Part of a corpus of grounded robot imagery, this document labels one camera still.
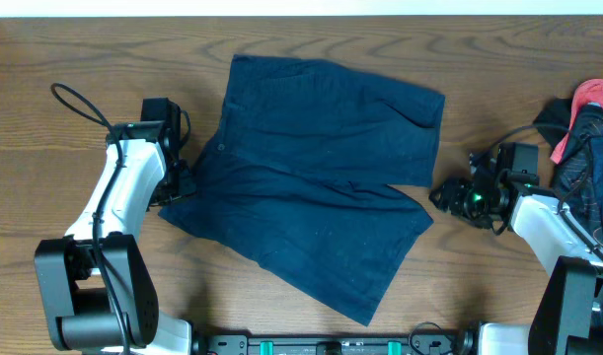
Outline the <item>dark navy blue shorts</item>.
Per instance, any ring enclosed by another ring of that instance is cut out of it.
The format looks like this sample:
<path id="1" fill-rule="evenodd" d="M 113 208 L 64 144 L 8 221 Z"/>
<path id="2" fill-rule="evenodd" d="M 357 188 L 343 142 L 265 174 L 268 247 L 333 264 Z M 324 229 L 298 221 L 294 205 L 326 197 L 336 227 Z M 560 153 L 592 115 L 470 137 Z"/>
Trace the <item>dark navy blue shorts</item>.
<path id="1" fill-rule="evenodd" d="M 218 129 L 168 223 L 369 324 L 432 224 L 443 95 L 326 60 L 236 55 Z"/>

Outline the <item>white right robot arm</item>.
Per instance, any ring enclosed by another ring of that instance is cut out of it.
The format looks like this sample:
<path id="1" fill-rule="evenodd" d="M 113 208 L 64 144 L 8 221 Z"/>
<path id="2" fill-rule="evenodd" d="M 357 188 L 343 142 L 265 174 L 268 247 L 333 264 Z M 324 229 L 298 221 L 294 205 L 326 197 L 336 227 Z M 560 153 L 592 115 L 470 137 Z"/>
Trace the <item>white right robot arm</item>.
<path id="1" fill-rule="evenodd" d="M 603 354 L 603 248 L 582 230 L 536 174 L 476 170 L 429 194 L 438 210 L 499 235 L 512 231 L 530 247 L 549 282 L 532 322 L 484 322 L 464 330 L 456 354 Z"/>

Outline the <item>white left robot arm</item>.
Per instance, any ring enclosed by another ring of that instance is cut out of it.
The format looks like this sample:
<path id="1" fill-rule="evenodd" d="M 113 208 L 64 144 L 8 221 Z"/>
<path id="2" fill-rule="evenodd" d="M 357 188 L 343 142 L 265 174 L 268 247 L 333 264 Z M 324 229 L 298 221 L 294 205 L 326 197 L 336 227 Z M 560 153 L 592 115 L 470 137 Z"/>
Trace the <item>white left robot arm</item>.
<path id="1" fill-rule="evenodd" d="M 157 194 L 175 191 L 179 134 L 123 128 L 107 140 L 102 175 L 79 218 L 43 240 L 35 269 L 47 329 L 60 351 L 190 354 L 191 325 L 161 312 L 138 247 Z"/>

